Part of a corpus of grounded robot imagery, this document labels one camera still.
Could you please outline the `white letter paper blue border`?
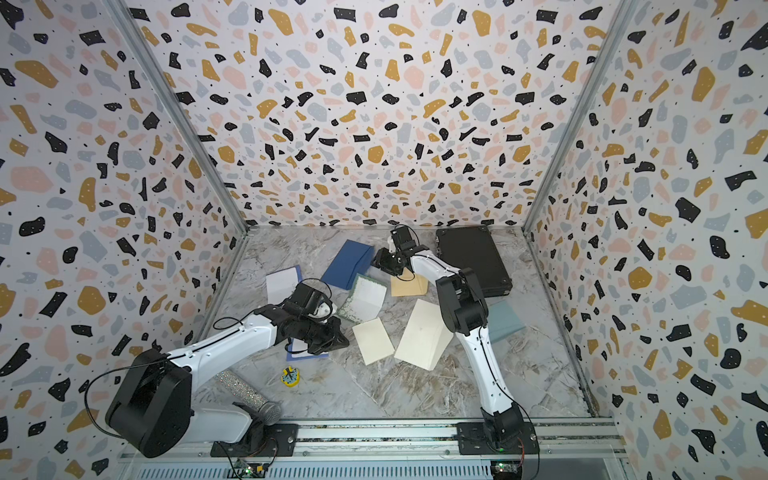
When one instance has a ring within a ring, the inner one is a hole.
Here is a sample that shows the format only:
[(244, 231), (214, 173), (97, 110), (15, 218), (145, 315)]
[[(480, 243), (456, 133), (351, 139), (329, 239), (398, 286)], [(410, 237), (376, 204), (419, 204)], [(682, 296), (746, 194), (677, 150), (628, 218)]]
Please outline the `white letter paper blue border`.
[(317, 360), (328, 358), (328, 353), (311, 354), (308, 352), (308, 345), (298, 339), (291, 339), (286, 345), (286, 361), (295, 362), (301, 360)]

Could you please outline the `yellow envelope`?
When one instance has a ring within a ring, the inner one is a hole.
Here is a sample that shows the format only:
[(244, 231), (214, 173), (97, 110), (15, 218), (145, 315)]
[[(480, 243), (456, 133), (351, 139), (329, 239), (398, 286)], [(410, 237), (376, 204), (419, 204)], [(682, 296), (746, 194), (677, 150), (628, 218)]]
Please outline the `yellow envelope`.
[(391, 276), (390, 292), (393, 297), (423, 296), (429, 282), (421, 275), (405, 269), (402, 274)]

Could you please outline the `dark blue envelope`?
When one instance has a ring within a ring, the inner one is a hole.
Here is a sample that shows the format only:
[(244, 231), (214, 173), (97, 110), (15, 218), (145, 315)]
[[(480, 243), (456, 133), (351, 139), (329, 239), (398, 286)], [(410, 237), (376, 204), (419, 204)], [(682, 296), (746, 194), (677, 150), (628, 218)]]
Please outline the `dark blue envelope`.
[(356, 276), (367, 272), (373, 256), (373, 246), (346, 240), (322, 275), (321, 280), (330, 286), (350, 290)]

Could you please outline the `white letter paper green border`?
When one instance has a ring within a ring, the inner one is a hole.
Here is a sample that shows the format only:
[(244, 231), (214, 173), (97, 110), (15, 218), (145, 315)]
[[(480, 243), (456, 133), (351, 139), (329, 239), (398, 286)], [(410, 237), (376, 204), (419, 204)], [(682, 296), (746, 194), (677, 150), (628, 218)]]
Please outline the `white letter paper green border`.
[(386, 295), (387, 287), (383, 283), (357, 274), (347, 299), (338, 310), (338, 316), (353, 323), (374, 320)]

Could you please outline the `cream envelope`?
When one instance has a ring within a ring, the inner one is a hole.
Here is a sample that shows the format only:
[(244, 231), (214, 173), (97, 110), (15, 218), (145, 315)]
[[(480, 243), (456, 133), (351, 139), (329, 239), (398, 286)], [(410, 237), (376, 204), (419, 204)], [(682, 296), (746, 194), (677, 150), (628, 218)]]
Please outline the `cream envelope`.
[(419, 299), (411, 312), (394, 357), (432, 371), (454, 334), (446, 327), (440, 307)]

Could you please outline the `light teal envelope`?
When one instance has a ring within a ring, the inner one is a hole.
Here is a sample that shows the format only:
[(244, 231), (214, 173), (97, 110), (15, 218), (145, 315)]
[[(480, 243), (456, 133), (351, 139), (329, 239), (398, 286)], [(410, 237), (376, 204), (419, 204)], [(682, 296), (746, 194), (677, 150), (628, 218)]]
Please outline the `light teal envelope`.
[(525, 328), (526, 325), (507, 301), (501, 301), (489, 306), (488, 330), (492, 343), (504, 340)]

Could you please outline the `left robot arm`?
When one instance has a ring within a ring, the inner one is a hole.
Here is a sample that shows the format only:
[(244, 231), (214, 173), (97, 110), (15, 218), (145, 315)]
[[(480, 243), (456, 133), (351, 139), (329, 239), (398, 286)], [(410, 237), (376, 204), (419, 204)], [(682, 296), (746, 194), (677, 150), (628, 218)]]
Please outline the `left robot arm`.
[(268, 441), (265, 423), (243, 402), (199, 408), (194, 393), (234, 364), (288, 339), (312, 355), (348, 347), (341, 321), (323, 293), (299, 284), (281, 303), (255, 309), (233, 326), (198, 343), (161, 354), (140, 354), (107, 410), (107, 425), (147, 458), (180, 443), (209, 443), (218, 456), (250, 456)]

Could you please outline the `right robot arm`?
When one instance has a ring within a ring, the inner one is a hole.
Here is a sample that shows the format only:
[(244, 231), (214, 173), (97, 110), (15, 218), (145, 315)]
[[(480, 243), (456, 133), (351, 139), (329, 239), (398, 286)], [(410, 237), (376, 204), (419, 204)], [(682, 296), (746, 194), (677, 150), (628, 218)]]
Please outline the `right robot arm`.
[(371, 265), (393, 277), (410, 270), (434, 284), (443, 323), (463, 346), (480, 394), (483, 431), (489, 447), (501, 452), (524, 445), (529, 438), (527, 413), (507, 388), (492, 350), (489, 308), (476, 273), (452, 266), (418, 242), (407, 225), (390, 231), (388, 245)]

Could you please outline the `small yellow round sticker toy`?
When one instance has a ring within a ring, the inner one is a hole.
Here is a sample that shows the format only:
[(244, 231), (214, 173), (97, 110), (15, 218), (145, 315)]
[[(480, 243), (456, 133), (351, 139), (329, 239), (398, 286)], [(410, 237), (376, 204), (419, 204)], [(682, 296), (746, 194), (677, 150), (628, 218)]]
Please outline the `small yellow round sticker toy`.
[(285, 386), (293, 388), (300, 382), (300, 371), (293, 366), (287, 366), (282, 370), (280, 379)]

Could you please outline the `black briefcase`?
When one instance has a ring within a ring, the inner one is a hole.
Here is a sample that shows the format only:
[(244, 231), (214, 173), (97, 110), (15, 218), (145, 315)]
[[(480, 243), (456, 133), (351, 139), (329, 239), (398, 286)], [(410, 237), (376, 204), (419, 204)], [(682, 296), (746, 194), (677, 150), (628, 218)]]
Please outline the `black briefcase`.
[(508, 295), (512, 281), (487, 226), (438, 229), (437, 256), (477, 275), (486, 298)]

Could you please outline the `glittery silver tube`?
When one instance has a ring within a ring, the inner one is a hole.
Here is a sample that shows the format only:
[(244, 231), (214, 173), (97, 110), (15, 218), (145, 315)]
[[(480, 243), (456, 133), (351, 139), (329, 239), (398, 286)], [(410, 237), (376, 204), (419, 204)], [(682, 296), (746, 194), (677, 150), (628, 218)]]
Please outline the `glittery silver tube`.
[(236, 404), (245, 407), (266, 426), (277, 424), (282, 417), (281, 406), (258, 393), (240, 376), (227, 369), (216, 376), (216, 381), (236, 400)]

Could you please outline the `small circuit board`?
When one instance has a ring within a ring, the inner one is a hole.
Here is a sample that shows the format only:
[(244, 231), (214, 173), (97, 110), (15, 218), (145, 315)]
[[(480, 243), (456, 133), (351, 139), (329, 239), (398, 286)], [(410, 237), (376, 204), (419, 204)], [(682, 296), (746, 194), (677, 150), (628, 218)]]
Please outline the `small circuit board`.
[(234, 472), (239, 479), (265, 479), (268, 468), (268, 464), (247, 462), (239, 459), (235, 463)]

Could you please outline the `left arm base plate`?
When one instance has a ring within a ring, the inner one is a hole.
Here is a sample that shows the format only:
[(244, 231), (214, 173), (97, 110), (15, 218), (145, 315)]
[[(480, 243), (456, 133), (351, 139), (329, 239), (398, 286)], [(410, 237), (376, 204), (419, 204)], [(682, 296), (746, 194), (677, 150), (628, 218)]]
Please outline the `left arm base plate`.
[(232, 460), (254, 456), (291, 457), (298, 431), (298, 424), (277, 423), (266, 426), (257, 422), (235, 443), (215, 442), (211, 446), (210, 456)]

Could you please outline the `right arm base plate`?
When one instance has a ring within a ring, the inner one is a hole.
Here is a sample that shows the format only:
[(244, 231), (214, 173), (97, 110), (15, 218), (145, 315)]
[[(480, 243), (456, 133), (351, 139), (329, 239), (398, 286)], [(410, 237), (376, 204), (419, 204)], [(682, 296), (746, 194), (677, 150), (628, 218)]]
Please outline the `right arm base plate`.
[(540, 450), (530, 421), (524, 421), (520, 431), (502, 443), (490, 440), (483, 422), (459, 422), (456, 424), (456, 439), (461, 455), (537, 455)]

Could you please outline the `aluminium front rail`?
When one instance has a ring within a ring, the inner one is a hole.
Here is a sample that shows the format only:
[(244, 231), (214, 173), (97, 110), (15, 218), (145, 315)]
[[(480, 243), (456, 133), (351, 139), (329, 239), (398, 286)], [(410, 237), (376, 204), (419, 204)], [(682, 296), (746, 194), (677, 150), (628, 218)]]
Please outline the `aluminium front rail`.
[(456, 424), (470, 419), (290, 420), (299, 425), (291, 457), (213, 458), (184, 444), (146, 459), (128, 448), (119, 479), (239, 479), (239, 460), (268, 464), (265, 479), (632, 479), (607, 419), (540, 418), (537, 455), (461, 455)]

